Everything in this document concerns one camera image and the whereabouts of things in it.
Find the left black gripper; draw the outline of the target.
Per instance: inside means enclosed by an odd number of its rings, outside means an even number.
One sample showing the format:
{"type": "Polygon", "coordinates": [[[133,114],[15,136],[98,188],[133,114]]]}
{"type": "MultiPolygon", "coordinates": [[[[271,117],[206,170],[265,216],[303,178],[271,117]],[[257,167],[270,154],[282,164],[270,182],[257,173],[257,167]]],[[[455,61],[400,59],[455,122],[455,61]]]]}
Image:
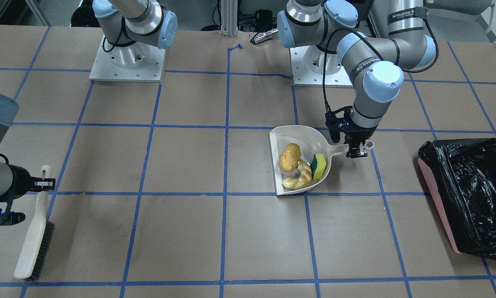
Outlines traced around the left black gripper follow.
{"type": "Polygon", "coordinates": [[[365,158],[369,149],[367,140],[374,134],[376,127],[362,127],[356,124],[351,118],[353,111],[352,106],[335,111],[331,111],[330,107],[326,106],[325,125],[333,143],[339,143],[340,134],[345,134],[344,144],[349,145],[346,158],[365,158]]]}

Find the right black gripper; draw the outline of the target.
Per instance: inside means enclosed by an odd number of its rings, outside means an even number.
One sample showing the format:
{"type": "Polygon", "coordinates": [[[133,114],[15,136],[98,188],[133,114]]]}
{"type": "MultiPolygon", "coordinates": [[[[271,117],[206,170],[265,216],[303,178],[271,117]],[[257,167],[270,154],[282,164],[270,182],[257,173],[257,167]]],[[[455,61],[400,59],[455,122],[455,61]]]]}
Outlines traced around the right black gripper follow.
{"type": "Polygon", "coordinates": [[[32,177],[29,172],[19,166],[9,166],[12,172],[12,181],[8,189],[8,202],[21,198],[29,191],[42,192],[55,189],[56,179],[51,177],[50,168],[42,170],[42,177],[32,177]]]}

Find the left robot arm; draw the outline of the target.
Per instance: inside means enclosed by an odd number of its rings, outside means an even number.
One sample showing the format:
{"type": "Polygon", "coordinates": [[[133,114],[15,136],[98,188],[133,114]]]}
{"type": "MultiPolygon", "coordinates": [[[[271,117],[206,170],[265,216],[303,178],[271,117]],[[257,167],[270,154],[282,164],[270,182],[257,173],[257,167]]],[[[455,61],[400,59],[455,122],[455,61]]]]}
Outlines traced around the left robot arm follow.
{"type": "Polygon", "coordinates": [[[348,158],[367,156],[365,143],[399,94],[404,73],[422,72],[437,61],[437,41],[424,32],[427,17],[422,0],[390,0],[388,37],[367,38],[355,31],[357,9],[345,0],[290,0],[278,13],[282,45],[337,55],[356,91],[352,106],[332,111],[326,104],[331,140],[338,143],[344,134],[348,158]]]}

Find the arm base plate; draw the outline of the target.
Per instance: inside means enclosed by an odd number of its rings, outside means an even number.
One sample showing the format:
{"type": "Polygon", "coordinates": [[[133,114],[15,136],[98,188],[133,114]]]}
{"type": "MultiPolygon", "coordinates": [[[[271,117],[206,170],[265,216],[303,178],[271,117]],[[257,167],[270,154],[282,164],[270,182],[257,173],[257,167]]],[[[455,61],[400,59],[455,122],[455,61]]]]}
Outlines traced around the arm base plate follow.
{"type": "Polygon", "coordinates": [[[161,83],[166,50],[136,42],[128,47],[115,47],[101,38],[89,79],[101,82],[152,82],[161,83]]]}
{"type": "Polygon", "coordinates": [[[326,87],[352,88],[348,74],[335,53],[327,55],[323,77],[325,54],[316,46],[295,47],[289,51],[295,87],[322,87],[322,79],[325,78],[326,87]]]}

